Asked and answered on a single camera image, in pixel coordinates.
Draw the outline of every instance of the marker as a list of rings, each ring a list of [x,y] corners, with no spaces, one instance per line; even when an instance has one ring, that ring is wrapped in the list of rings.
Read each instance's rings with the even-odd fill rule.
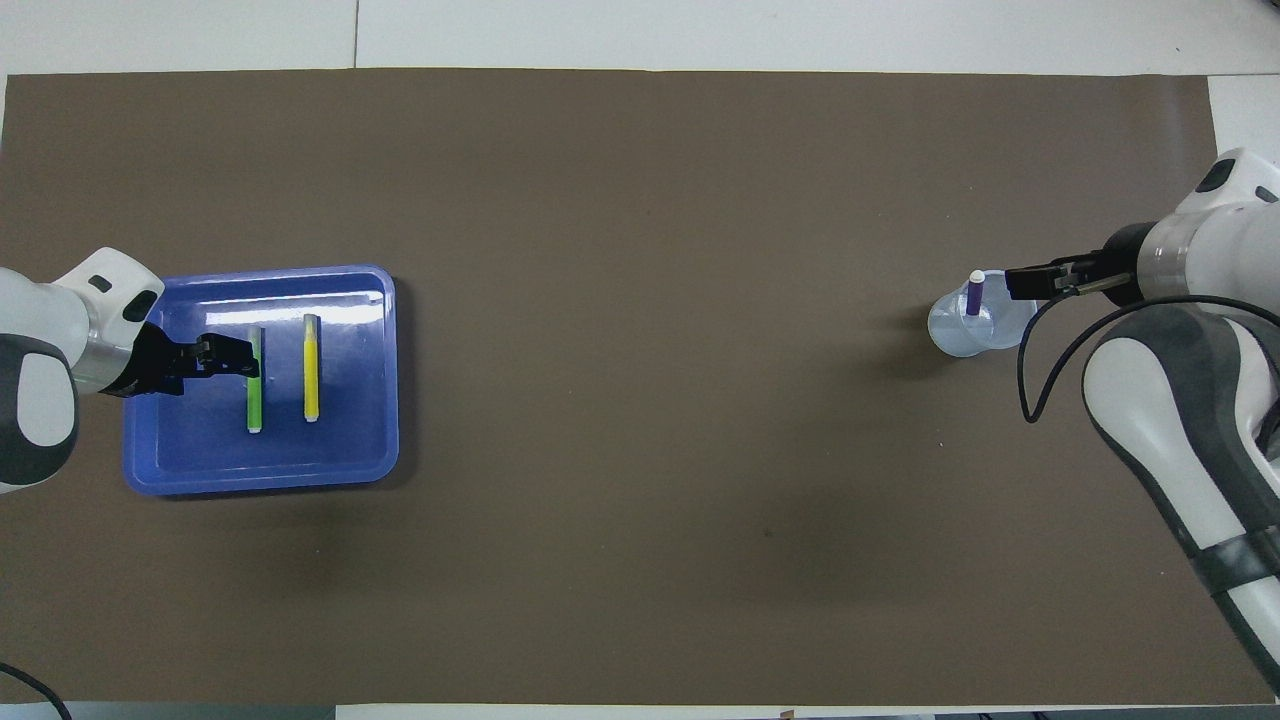
[[[965,315],[974,316],[982,310],[982,286],[986,282],[987,273],[982,270],[969,273],[969,292],[965,293]]]
[[[302,416],[308,423],[320,419],[320,318],[302,316]]]
[[[262,432],[262,328],[248,329],[248,342],[253,346],[253,360],[257,360],[257,377],[246,378],[246,401],[248,410],[246,427],[250,434]]]

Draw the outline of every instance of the green marker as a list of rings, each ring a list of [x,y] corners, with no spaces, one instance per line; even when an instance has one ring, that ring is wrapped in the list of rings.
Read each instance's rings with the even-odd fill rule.
[[[257,360],[257,377],[246,378],[246,407],[248,418],[246,427],[251,434],[262,432],[262,328],[248,331],[248,342],[253,346],[253,360]]]

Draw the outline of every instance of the black strap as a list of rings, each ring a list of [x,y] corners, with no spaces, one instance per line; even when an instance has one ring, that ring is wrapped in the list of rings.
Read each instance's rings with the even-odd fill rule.
[[[1192,559],[1210,594],[1280,574],[1280,527],[1271,525],[1206,547]]]

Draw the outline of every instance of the yellow marker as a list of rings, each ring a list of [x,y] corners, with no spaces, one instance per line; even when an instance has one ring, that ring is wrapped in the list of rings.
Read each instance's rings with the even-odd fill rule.
[[[308,423],[320,419],[320,337],[316,325],[320,318],[302,316],[302,416]]]

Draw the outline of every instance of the transparent container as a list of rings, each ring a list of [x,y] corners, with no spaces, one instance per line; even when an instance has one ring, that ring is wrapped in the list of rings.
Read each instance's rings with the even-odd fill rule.
[[[947,355],[972,357],[983,350],[1012,347],[1023,340],[1027,323],[1036,315],[1034,300],[1009,297],[1004,270],[983,270],[982,302],[969,315],[969,282],[943,295],[929,310],[929,337]]]

